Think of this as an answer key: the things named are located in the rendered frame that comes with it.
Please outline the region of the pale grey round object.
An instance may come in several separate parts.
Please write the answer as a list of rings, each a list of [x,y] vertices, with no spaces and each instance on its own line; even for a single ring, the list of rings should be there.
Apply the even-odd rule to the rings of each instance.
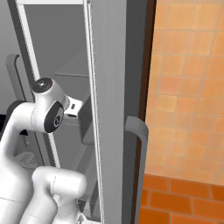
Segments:
[[[20,167],[28,171],[29,173],[33,173],[35,169],[38,167],[38,163],[34,157],[34,154],[29,151],[24,151],[15,156],[15,161],[18,163]]]

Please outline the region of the grey fridge door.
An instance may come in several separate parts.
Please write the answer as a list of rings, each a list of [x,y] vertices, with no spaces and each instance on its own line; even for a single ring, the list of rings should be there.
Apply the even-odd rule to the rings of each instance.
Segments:
[[[88,0],[94,46],[94,95],[104,224],[130,224],[147,0]]]
[[[17,99],[5,64],[9,54],[19,55],[17,69],[23,84],[25,98],[28,102],[31,102],[32,93],[11,20],[9,6],[7,0],[0,0],[0,114],[5,114],[10,104]]]

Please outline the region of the grey fridge body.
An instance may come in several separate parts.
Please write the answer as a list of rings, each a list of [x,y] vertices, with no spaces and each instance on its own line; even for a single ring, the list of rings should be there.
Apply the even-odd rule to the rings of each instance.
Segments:
[[[56,81],[71,97],[63,123],[45,134],[50,163],[83,173],[86,193],[77,201],[88,224],[104,224],[101,208],[101,175],[95,118],[95,63],[88,0],[14,0],[19,28],[17,39],[28,80],[43,77]],[[54,76],[55,73],[88,74],[89,78]],[[81,142],[79,111],[91,96],[94,145]]]

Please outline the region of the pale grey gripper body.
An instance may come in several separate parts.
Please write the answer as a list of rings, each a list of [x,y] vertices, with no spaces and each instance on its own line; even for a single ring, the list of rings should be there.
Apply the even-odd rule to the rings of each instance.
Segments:
[[[94,128],[91,106],[91,96],[85,101],[79,111],[80,139],[85,145],[94,145]]]

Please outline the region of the brown wooden fridge housing panel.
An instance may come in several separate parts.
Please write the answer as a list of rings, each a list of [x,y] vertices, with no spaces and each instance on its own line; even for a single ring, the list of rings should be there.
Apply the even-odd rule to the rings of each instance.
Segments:
[[[144,31],[143,74],[141,80],[141,98],[138,118],[145,122],[148,99],[149,78],[151,70],[151,52],[154,34],[157,0],[147,0]]]

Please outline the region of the grey fridge shelf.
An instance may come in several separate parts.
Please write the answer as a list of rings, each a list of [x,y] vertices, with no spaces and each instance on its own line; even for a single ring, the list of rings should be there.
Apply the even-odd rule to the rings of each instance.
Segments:
[[[60,73],[57,72],[54,76],[65,76],[65,77],[79,77],[79,78],[89,78],[88,74],[81,74],[81,73]]]

